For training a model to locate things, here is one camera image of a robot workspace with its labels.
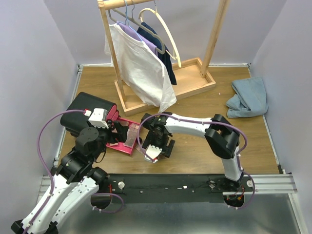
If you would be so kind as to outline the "pink drawer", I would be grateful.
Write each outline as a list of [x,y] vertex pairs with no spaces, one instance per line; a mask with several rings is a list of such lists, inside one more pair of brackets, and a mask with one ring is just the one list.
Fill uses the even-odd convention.
[[[128,119],[125,119],[125,118],[121,118],[121,117],[119,117],[119,118],[117,119],[117,121],[119,121],[119,122],[121,123],[121,125],[123,125],[123,126],[128,126],[128,127],[130,127],[130,125],[131,125],[132,123],[135,123],[135,124],[138,124],[138,125],[139,125],[139,123],[137,123],[137,122],[133,122],[133,121],[131,121],[131,120],[128,120]],[[121,142],[119,142],[119,143],[114,143],[114,144],[108,143],[106,146],[107,146],[108,148],[114,149],[114,150],[116,150],[116,151],[123,152],[123,153],[126,153],[126,154],[131,155],[132,152],[134,151],[135,147],[136,147],[136,144],[137,144],[137,139],[136,139],[136,141],[135,141],[135,143],[134,143],[134,145],[133,145],[132,148],[125,147],[125,146],[123,145],[123,143],[121,143]]]
[[113,105],[107,113],[106,120],[111,119],[112,121],[115,121],[118,118],[119,118],[119,111],[117,109],[117,106]]

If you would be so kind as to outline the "long eyeshadow palette purple tones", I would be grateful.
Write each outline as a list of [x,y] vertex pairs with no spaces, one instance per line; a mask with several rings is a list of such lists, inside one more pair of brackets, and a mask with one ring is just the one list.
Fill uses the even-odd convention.
[[127,138],[126,141],[123,143],[125,147],[132,148],[136,139],[137,139],[137,133],[138,133],[139,125],[132,123],[128,129],[127,132]]

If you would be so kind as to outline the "pink palette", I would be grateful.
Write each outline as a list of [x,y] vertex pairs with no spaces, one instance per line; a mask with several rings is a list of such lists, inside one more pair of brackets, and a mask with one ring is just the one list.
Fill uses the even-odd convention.
[[139,147],[138,145],[136,146],[136,149],[141,153],[141,154],[145,154],[146,150],[142,149],[141,147]]

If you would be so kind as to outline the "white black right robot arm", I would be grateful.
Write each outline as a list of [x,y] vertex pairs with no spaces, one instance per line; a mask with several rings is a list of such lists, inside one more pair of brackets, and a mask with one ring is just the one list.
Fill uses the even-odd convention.
[[187,134],[207,140],[212,152],[222,159],[224,167],[224,185],[235,191],[242,185],[243,173],[237,161],[239,152],[239,130],[231,125],[223,115],[213,118],[183,117],[164,112],[158,115],[146,113],[140,127],[149,130],[142,148],[145,158],[157,162],[160,157],[171,156],[175,141],[170,139],[174,133]]

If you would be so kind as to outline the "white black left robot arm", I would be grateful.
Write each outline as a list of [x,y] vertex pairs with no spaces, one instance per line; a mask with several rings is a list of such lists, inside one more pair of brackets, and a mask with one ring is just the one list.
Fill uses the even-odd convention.
[[109,120],[100,126],[88,123],[76,138],[72,150],[62,158],[54,175],[50,174],[50,186],[31,213],[15,221],[11,230],[16,234],[56,234],[63,222],[92,195],[112,199],[119,198],[112,191],[109,175],[93,163],[107,144],[124,143],[128,127]]

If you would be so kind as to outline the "white t-shirt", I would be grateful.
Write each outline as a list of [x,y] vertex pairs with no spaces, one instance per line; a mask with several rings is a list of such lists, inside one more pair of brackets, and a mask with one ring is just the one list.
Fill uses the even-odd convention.
[[147,105],[164,112],[176,103],[167,69],[143,41],[127,35],[118,24],[109,25],[123,81]]

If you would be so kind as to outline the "navy blue garment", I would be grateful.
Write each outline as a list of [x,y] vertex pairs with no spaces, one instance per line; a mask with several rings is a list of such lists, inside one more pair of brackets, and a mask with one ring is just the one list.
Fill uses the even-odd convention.
[[[140,35],[144,36],[147,40],[149,40],[150,42],[152,42],[156,47],[158,47],[159,49],[161,49],[161,44],[158,41],[158,39],[154,38],[153,36],[151,36],[149,33],[147,33],[146,31],[144,31],[141,28],[137,29],[137,33],[139,33]],[[158,52],[158,58],[163,62],[163,64],[165,65],[171,84],[172,85],[177,85],[177,81],[176,81],[176,77],[175,74],[173,72],[173,68],[172,68],[172,63],[171,63],[171,59],[170,56],[167,52],[165,52],[164,54],[160,54]]]

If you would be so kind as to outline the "light blue towel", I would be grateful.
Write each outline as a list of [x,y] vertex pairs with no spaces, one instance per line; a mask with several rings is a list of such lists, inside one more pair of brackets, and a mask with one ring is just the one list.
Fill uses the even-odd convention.
[[226,102],[229,118],[256,117],[268,110],[267,94],[261,77],[234,80],[235,94]]

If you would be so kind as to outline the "lavender shirt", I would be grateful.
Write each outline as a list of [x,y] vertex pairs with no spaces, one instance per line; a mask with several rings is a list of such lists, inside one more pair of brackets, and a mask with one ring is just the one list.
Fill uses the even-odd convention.
[[139,33],[137,33],[133,28],[131,28],[130,26],[117,21],[117,24],[121,27],[121,29],[130,37],[132,37],[133,39],[136,39],[138,41],[143,41],[146,43],[146,45],[150,48],[150,50],[157,56],[158,55],[158,51],[156,49],[156,46],[150,42],[149,40],[147,40],[144,36],[140,35]]

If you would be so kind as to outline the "grey hanger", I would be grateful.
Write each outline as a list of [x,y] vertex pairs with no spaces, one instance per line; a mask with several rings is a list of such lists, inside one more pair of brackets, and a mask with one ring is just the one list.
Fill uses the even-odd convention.
[[148,29],[147,27],[145,27],[144,25],[142,25],[141,23],[138,23],[137,21],[134,20],[133,16],[131,18],[128,17],[128,14],[127,14],[127,1],[124,0],[124,3],[125,3],[125,7],[126,7],[126,10],[125,10],[125,13],[122,13],[120,12],[119,10],[115,10],[113,9],[114,12],[118,13],[119,15],[123,16],[125,18],[125,23],[126,25],[130,26],[129,25],[129,22],[132,22],[134,23],[135,25],[137,25],[139,28],[143,29],[144,31],[146,31],[147,33],[149,33],[151,36],[153,36],[154,38],[158,39],[158,41],[160,42],[161,44],[161,49],[159,49],[158,47],[156,47],[157,51],[160,53],[160,54],[164,54],[165,53],[165,44],[164,42],[162,41],[162,39],[158,36],[158,34],[155,34],[153,33],[150,29]]

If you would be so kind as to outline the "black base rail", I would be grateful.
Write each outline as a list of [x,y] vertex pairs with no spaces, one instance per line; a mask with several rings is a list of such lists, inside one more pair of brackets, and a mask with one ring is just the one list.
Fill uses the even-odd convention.
[[226,196],[251,194],[244,176],[231,182],[223,174],[110,174],[112,192],[126,204],[222,203]]

